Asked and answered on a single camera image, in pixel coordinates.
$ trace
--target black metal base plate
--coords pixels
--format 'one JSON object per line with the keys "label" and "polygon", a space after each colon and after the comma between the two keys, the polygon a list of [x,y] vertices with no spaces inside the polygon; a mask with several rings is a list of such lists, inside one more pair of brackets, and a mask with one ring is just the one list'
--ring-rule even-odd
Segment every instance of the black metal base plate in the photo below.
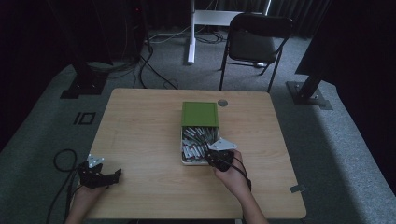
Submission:
{"label": "black metal base plate", "polygon": [[308,99],[301,98],[298,95],[300,88],[304,85],[303,82],[288,81],[286,82],[289,92],[296,105],[318,105],[322,110],[332,110],[330,101],[325,100],[319,89],[316,89],[314,94]]}
{"label": "black metal base plate", "polygon": [[96,78],[90,86],[80,86],[78,84],[78,76],[75,77],[69,90],[64,91],[61,99],[77,99],[80,95],[100,95],[106,85],[108,73],[93,72]]}

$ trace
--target green box lid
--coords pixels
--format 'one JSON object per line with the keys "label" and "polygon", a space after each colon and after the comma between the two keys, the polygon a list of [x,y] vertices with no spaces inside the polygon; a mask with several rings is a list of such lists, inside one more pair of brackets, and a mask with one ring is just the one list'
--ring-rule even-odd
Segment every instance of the green box lid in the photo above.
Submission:
{"label": "green box lid", "polygon": [[218,105],[206,102],[183,102],[181,126],[219,127]]}

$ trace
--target box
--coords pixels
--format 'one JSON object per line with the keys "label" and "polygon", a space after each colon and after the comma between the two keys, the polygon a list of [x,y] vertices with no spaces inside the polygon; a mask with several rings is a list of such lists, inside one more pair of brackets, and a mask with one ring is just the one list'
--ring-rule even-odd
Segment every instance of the box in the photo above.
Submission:
{"label": "box", "polygon": [[207,165],[208,146],[219,140],[218,105],[183,102],[181,119],[181,161],[185,165]]}

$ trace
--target human hand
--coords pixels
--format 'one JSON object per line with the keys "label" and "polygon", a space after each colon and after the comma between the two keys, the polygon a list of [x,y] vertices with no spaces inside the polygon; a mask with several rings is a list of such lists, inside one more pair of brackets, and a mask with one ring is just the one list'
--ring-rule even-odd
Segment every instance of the human hand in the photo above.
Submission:
{"label": "human hand", "polygon": [[[245,168],[241,164],[242,154],[238,150],[233,150],[233,156],[238,159],[233,159],[233,165],[246,173]],[[215,176],[223,182],[224,186],[235,195],[238,200],[250,194],[247,180],[233,167],[230,167],[226,172],[222,172],[214,167],[213,171]]]}
{"label": "human hand", "polygon": [[106,187],[90,189],[82,186],[79,188],[75,194],[73,205],[70,208],[65,224],[81,223],[105,189]]}

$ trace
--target chair backrest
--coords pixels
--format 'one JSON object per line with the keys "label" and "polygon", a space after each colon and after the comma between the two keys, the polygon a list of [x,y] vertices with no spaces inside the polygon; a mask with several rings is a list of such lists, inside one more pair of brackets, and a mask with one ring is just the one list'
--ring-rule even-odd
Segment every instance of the chair backrest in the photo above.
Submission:
{"label": "chair backrest", "polygon": [[243,30],[254,35],[289,38],[293,30],[293,21],[285,17],[240,13],[231,20],[230,32]]}

